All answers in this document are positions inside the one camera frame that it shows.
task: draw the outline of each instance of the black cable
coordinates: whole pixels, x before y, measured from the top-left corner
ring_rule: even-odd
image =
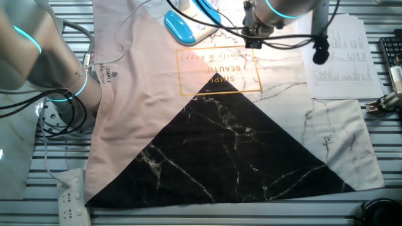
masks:
[[[184,16],[185,18],[187,18],[187,19],[189,19],[189,20],[191,20],[191,21],[194,21],[194,22],[199,23],[199,24],[202,24],[202,25],[210,26],[210,27],[213,27],[213,28],[221,28],[220,26],[217,26],[217,25],[215,25],[215,24],[205,23],[205,22],[203,22],[203,21],[199,21],[199,20],[197,20],[197,19],[194,19],[194,18],[192,18],[192,17],[189,17],[189,16],[187,16],[185,13],[181,12],[178,8],[176,8],[176,6],[173,5],[173,3],[171,3],[170,0],[166,0],[166,1],[167,1],[168,4],[170,5],[170,7],[172,7],[178,14]],[[241,30],[241,29],[243,29],[243,27],[239,27],[239,28],[236,28],[236,27],[233,27],[233,28],[227,27],[227,29],[230,29],[230,30]]]
[[[211,9],[211,10],[213,10],[213,11],[219,13],[219,14],[220,14],[221,16],[223,16],[226,20],[228,20],[228,22],[229,22],[234,28],[236,27],[236,26],[234,25],[234,23],[233,23],[225,14],[223,14],[223,13],[219,12],[218,10],[214,9],[213,7],[211,7],[209,4],[207,4],[207,3],[205,2],[205,0],[202,0],[202,1],[205,3],[205,5],[206,5],[209,9]]]
[[[37,95],[37,96],[35,96],[35,97],[32,97],[32,98],[30,98],[29,100],[25,100],[25,101],[22,101],[22,102],[20,102],[20,103],[13,104],[13,105],[1,107],[0,109],[3,110],[3,109],[10,109],[10,108],[17,107],[17,106],[20,106],[20,105],[25,104],[24,106],[20,107],[19,109],[16,109],[16,110],[14,110],[14,111],[12,111],[12,112],[9,112],[9,113],[7,113],[7,114],[0,115],[0,119],[3,119],[3,118],[5,118],[5,117],[9,117],[9,116],[13,116],[13,115],[19,113],[20,111],[26,109],[26,108],[29,107],[30,105],[34,104],[37,100],[40,100],[40,99],[42,99],[42,98],[44,98],[44,97],[46,97],[46,96],[48,96],[48,95],[50,95],[50,94],[54,94],[54,93],[61,93],[61,94],[63,94],[64,96],[66,96],[67,98],[69,98],[69,97],[66,95],[65,90],[58,90],[58,89],[55,89],[55,90],[47,91],[47,92],[44,92],[44,93],[42,93],[42,94],[39,94],[39,95]]]
[[[182,16],[184,16],[184,17],[186,17],[186,18],[188,18],[188,19],[190,19],[190,20],[192,20],[192,21],[194,21],[194,22],[197,22],[197,23],[200,23],[200,24],[204,24],[204,25],[207,25],[207,26],[212,26],[212,27],[215,27],[215,28],[222,28],[222,29],[226,30],[227,32],[229,32],[229,33],[231,33],[231,34],[233,34],[233,35],[236,35],[236,36],[238,36],[238,37],[244,38],[245,40],[277,40],[277,39],[283,39],[283,38],[319,38],[319,37],[320,37],[319,35],[284,35],[284,36],[274,36],[274,37],[271,36],[271,37],[267,37],[267,38],[261,38],[261,37],[253,37],[253,36],[240,35],[240,34],[238,34],[238,33],[235,33],[235,32],[233,32],[233,31],[231,31],[231,30],[233,30],[233,28],[227,28],[227,27],[223,26],[221,23],[219,23],[212,15],[209,14],[209,12],[204,8],[204,6],[201,4],[201,2],[200,2],[199,0],[195,0],[195,1],[196,1],[196,3],[200,6],[201,10],[202,10],[215,24],[217,24],[217,25],[206,24],[206,23],[204,23],[204,22],[201,22],[201,21],[198,21],[198,20],[196,20],[196,19],[193,19],[193,18],[187,16],[186,14],[182,13],[179,9],[177,9],[177,8],[171,3],[170,0],[166,0],[166,1],[168,2],[168,4],[169,4],[177,13],[181,14]],[[330,21],[328,22],[328,24],[325,26],[325,28],[322,30],[321,33],[325,32],[325,30],[329,27],[330,23],[331,23],[332,20],[334,19],[335,15],[336,15],[336,12],[337,12],[337,10],[338,10],[338,8],[339,8],[339,4],[340,4],[340,0],[337,0],[337,5],[336,5],[336,7],[335,7],[335,12],[334,12],[334,14],[332,15]]]
[[[227,32],[229,32],[230,34],[236,35],[238,37],[244,38],[245,40],[278,40],[278,39],[283,39],[283,38],[317,38],[317,35],[284,35],[284,36],[274,36],[274,37],[266,37],[266,38],[262,38],[262,37],[254,37],[254,36],[247,36],[247,35],[241,35],[238,34],[230,29],[227,29],[225,26],[223,26],[220,22],[218,22],[205,8],[204,6],[201,4],[201,2],[199,0],[195,0],[195,2],[198,4],[198,6],[200,7],[200,9],[204,12],[205,15],[207,15],[215,24],[217,24],[218,28],[222,28],[224,30],[226,30]]]
[[[263,43],[271,48],[277,49],[277,50],[294,50],[300,47],[303,47],[305,45],[310,44],[311,42],[313,42],[314,39],[310,39],[310,40],[304,40],[302,42],[300,42],[299,44],[296,44],[294,46],[291,45],[286,45],[287,47],[279,47],[279,46],[275,46],[275,45],[285,45],[285,44],[280,44],[280,43],[267,43],[265,41],[263,41]]]
[[[95,40],[94,37],[92,36],[92,34],[85,28],[83,28],[82,26],[73,23],[73,22],[69,22],[67,20],[64,20],[64,25],[68,26],[70,28],[76,29],[78,31],[83,32],[83,34],[85,34],[86,36],[88,36],[89,38],[89,48],[88,48],[88,54],[92,54],[94,52],[94,47],[95,47]]]
[[[36,100],[39,100],[39,99],[41,99],[41,98],[43,98],[43,97],[46,97],[47,95],[50,95],[50,94],[54,93],[54,91],[55,91],[55,90],[50,90],[50,91],[47,91],[47,92],[43,92],[43,93],[38,94],[38,95],[36,95],[36,96],[34,96],[34,97],[28,99],[28,100],[24,100],[24,101],[22,101],[22,102],[19,102],[19,103],[17,103],[17,104],[2,106],[2,107],[0,107],[0,110],[11,109],[11,108],[14,108],[14,107],[21,106],[21,105],[23,105],[23,104],[27,104],[27,103],[30,103],[30,102],[35,102]]]

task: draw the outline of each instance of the power cord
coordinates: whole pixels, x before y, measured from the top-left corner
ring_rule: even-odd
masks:
[[[126,54],[126,47],[124,46],[124,41],[123,41],[123,38],[121,37],[121,28],[123,27],[123,24],[131,17],[131,15],[133,15],[137,11],[137,9],[139,9],[141,6],[143,6],[144,4],[146,4],[150,1],[152,1],[152,0],[147,0],[143,3],[141,3],[139,6],[137,6],[133,11],[131,11],[131,13],[127,16],[127,18],[120,24],[119,37],[120,37],[121,44],[123,45],[123,53],[116,59],[110,60],[108,62],[91,63],[89,66],[86,66],[85,69],[91,68],[94,65],[102,65],[102,64],[106,64],[106,63],[116,62],[116,61],[120,60]]]
[[[45,147],[45,169],[46,171],[49,173],[49,175],[56,179],[57,181],[59,181],[65,188],[70,188],[70,185],[66,182],[61,180],[60,178],[58,178],[57,176],[55,176],[49,169],[48,167],[48,143],[46,140],[46,134],[45,134],[45,130],[43,128],[43,113],[44,113],[44,109],[42,109],[42,111],[40,112],[40,130],[42,132],[42,136],[43,138],[43,145]]]

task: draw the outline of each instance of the electrical outlet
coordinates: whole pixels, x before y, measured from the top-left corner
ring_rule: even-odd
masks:
[[[57,182],[60,226],[90,226],[89,209],[84,201],[84,171],[72,169],[58,174],[70,188]]]

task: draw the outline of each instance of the metal table surface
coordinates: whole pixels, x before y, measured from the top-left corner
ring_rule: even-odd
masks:
[[[59,18],[94,31],[92,1],[50,0],[49,3]],[[335,3],[335,0],[331,0],[331,11]],[[384,89],[389,93],[391,81],[378,47],[378,39],[393,36],[395,28],[402,28],[402,1],[377,4],[374,0],[342,0],[339,13],[349,13],[364,20],[376,70]],[[63,37],[82,59],[89,45],[88,39],[70,28],[66,28]],[[364,110],[366,102],[370,100],[360,101],[362,113],[386,188],[269,203],[220,205],[220,208],[201,205],[150,210],[91,210],[92,225],[354,225],[353,211],[364,201],[375,198],[402,201],[400,119],[397,114],[387,114],[382,118],[369,116]],[[52,171],[57,173],[85,168],[90,149],[90,133],[84,132],[83,135],[80,138],[51,140],[48,163]],[[43,162],[43,142],[37,138],[24,199],[0,201],[0,225],[58,225],[56,182],[46,173]]]

